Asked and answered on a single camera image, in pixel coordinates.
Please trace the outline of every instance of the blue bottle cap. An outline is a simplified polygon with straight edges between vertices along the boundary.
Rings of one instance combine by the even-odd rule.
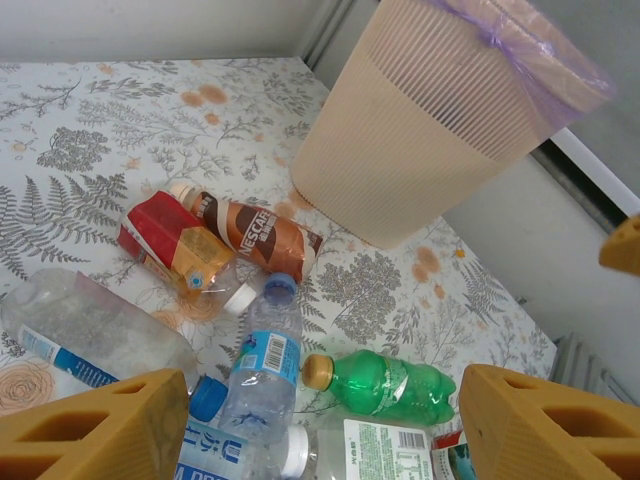
[[[210,422],[222,407],[228,390],[222,382],[205,375],[191,394],[189,413],[201,422]]]
[[[265,290],[268,290],[272,287],[282,287],[286,288],[291,292],[291,295],[295,295],[298,291],[298,285],[296,285],[296,281],[293,279],[291,275],[287,275],[286,273],[274,273],[267,280],[267,284],[264,286]]]

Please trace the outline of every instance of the blue bottle label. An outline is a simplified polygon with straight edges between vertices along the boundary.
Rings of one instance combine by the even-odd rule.
[[[18,332],[20,345],[54,367],[70,373],[92,388],[102,387],[117,382],[118,379],[104,370],[71,353],[66,348],[52,342],[31,328],[23,325]]]
[[[294,387],[300,368],[300,344],[288,335],[257,330],[244,339],[233,371],[261,370],[275,373]]]
[[[244,478],[247,448],[241,438],[189,420],[173,480]]]

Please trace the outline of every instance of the table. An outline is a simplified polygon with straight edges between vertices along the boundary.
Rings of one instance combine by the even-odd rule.
[[[299,293],[303,357],[370,348],[458,385],[469,363],[546,377],[555,346],[443,219],[378,250],[292,188],[288,165],[327,95],[297,58],[0,64],[0,294],[40,268],[80,270],[182,332],[203,372],[227,376],[243,321],[206,320],[115,243],[126,206],[181,179],[325,236]],[[0,330],[0,415],[84,389]],[[300,388],[296,420],[334,406]]]

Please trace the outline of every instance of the plastic bottle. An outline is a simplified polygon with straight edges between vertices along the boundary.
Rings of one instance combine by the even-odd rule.
[[[448,403],[456,390],[451,378],[430,365],[412,365],[370,350],[340,360],[310,355],[302,381],[316,390],[328,389],[360,415],[426,426],[448,422],[454,415]]]
[[[269,277],[247,312],[247,335],[229,378],[220,429],[259,443],[282,439],[291,423],[300,365],[302,315],[289,275]]]
[[[255,205],[227,202],[184,182],[171,194],[239,256],[300,283],[316,261],[322,237]]]
[[[256,296],[238,280],[234,253],[166,192],[123,215],[118,243],[195,304],[213,300],[240,315]]]
[[[208,422],[224,402],[227,388],[198,374],[182,335],[79,272],[39,270],[9,292],[0,318],[20,346],[90,387],[179,368],[191,415]]]
[[[279,480],[269,450],[193,420],[187,422],[174,480]]]
[[[291,425],[269,451],[284,479],[429,479],[430,444],[422,427],[340,412],[317,429]]]

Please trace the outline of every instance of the brown bottle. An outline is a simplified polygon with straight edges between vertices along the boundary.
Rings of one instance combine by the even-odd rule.
[[[311,271],[321,236],[265,208],[220,200],[186,183],[173,184],[170,192],[238,256],[297,283]]]

